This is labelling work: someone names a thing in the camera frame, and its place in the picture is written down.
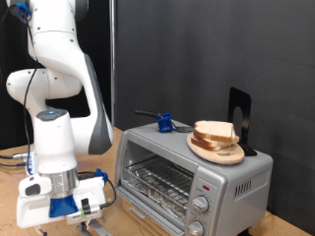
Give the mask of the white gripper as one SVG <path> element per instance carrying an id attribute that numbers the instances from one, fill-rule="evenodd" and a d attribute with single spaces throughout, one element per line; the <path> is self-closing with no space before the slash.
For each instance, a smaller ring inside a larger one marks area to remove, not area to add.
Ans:
<path id="1" fill-rule="evenodd" d="M 77 224 L 81 236 L 92 236 L 87 220 L 102 216 L 105 203 L 101 177 L 53 183 L 48 177 L 31 176 L 20 182 L 17 203 L 17 224 L 33 227 L 38 236 L 47 236 L 41 224 L 65 220 Z"/>

